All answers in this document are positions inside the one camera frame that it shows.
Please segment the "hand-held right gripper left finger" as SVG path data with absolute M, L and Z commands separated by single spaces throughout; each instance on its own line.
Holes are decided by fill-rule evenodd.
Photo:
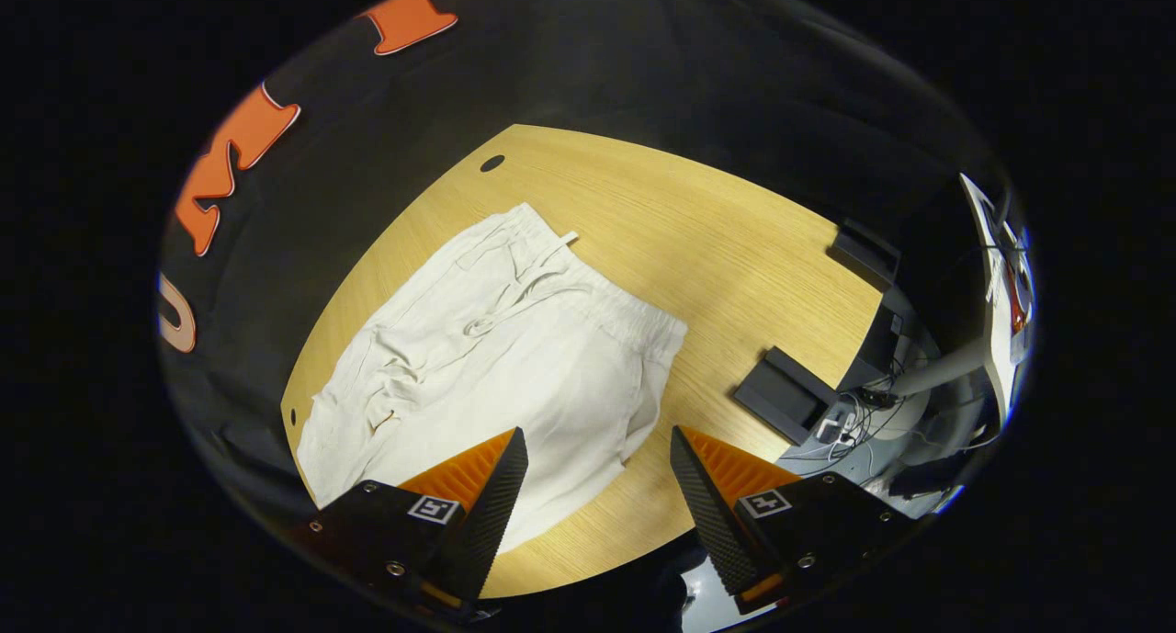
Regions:
M 377 604 L 470 622 L 526 469 L 524 432 L 509 429 L 405 484 L 360 481 L 298 525 L 290 541 Z

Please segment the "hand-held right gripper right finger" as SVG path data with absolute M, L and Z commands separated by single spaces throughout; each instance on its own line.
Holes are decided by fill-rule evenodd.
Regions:
M 838 471 L 796 474 L 689 426 L 671 429 L 671 471 L 741 615 L 814 604 L 933 520 Z

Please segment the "white jeans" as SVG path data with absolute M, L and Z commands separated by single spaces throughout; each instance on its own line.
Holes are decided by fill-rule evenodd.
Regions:
M 316 506 L 521 429 L 512 552 L 622 473 L 659 424 L 688 327 L 584 264 L 574 239 L 517 205 L 437 248 L 366 319 L 298 445 Z

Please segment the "black box stand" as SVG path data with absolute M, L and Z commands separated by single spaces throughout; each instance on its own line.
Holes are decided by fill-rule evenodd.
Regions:
M 891 289 L 898 276 L 900 251 L 850 218 L 837 224 L 837 232 L 826 255 L 869 284 L 878 293 Z
M 791 445 L 801 446 L 810 440 L 838 394 L 793 357 L 771 347 L 735 387 L 731 399 Z

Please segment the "grey metal pole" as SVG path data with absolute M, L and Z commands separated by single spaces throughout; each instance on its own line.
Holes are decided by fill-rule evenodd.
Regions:
M 982 368 L 985 365 L 988 352 L 988 345 L 984 344 L 983 337 L 978 337 L 953 353 L 933 358 L 913 372 L 907 369 L 895 378 L 889 391 L 894 397 L 907 398 L 916 395 L 921 391 L 937 389 L 938 386 Z

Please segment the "white tilted panel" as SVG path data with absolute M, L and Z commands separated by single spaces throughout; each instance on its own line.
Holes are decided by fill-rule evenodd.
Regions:
M 1014 231 L 1001 219 L 998 204 L 970 176 L 958 173 L 958 184 L 965 189 L 978 232 L 984 313 L 981 355 L 996 397 L 1000 425 L 1005 426 L 1015 411 L 1021 364 L 1033 353 L 1036 300 L 1029 244 L 1025 232 Z

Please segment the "black backdrop cloth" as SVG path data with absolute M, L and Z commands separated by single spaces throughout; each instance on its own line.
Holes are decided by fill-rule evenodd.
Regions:
M 163 381 L 232 499 L 287 521 L 310 495 L 280 399 L 328 299 L 453 164 L 512 125 L 577 129 L 747 178 L 907 254 L 898 235 L 965 173 L 998 200 L 1003 164 L 940 89 L 799 0 L 433 0 L 457 24 L 379 55 L 356 16 L 265 76 L 293 126 L 215 202 L 198 255 L 165 231 L 161 273 L 195 349 Z

